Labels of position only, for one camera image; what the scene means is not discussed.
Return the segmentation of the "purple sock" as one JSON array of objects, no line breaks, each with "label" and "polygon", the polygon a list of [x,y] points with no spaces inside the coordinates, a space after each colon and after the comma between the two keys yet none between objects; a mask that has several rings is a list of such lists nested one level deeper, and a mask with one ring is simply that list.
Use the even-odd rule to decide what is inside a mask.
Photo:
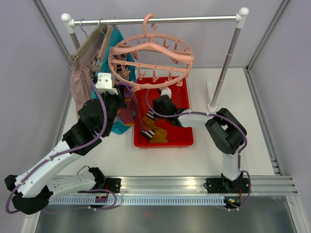
[{"label": "purple sock", "polygon": [[120,82],[118,84],[118,88],[119,88],[120,94],[123,94],[126,107],[128,107],[131,111],[135,113],[135,119],[138,120],[138,127],[140,131],[145,131],[146,128],[145,128],[145,124],[139,112],[139,104],[138,104],[135,91],[133,91],[132,88],[129,87],[124,82]]},{"label": "purple sock", "polygon": [[127,108],[120,108],[118,110],[117,116],[119,117],[120,121],[125,126],[133,126],[135,124],[135,113],[131,111],[128,107]]}]

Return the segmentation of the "pink round clip hanger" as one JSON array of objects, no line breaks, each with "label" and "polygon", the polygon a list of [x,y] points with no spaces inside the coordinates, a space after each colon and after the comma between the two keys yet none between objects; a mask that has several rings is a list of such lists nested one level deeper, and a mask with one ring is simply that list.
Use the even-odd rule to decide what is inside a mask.
[{"label": "pink round clip hanger", "polygon": [[[165,88],[172,84],[182,86],[182,81],[189,76],[194,62],[190,47],[178,38],[157,33],[156,24],[151,26],[150,23],[143,23],[142,29],[141,34],[128,37],[110,48],[108,63],[117,83],[124,82],[135,92],[142,89]],[[134,62],[117,60],[115,56],[119,54],[131,54]],[[130,71],[120,76],[117,64],[134,66],[136,81],[151,77],[152,83],[139,84],[127,81],[123,76],[128,77]],[[167,77],[167,80],[154,84],[160,77]]]}]

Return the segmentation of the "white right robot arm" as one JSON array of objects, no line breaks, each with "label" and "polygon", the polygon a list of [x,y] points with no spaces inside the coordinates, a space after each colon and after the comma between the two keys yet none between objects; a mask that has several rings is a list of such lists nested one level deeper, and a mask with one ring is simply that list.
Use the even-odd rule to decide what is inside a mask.
[{"label": "white right robot arm", "polygon": [[241,151],[247,146],[247,131],[228,109],[221,108],[216,113],[194,112],[177,108],[168,95],[163,95],[153,100],[151,111],[172,126],[207,130],[223,155],[223,189],[232,192],[239,187],[243,178]]}]

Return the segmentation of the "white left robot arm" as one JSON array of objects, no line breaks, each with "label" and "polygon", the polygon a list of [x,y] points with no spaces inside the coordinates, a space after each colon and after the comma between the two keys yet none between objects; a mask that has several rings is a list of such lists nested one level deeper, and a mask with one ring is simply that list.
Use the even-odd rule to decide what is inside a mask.
[{"label": "white left robot arm", "polygon": [[51,152],[23,174],[7,176],[4,181],[11,193],[5,206],[6,212],[32,215],[62,196],[76,192],[104,192],[107,181],[98,167],[65,179],[56,180],[55,176],[110,135],[121,103],[119,93],[109,92],[88,100],[78,112],[78,122],[63,135]]}]

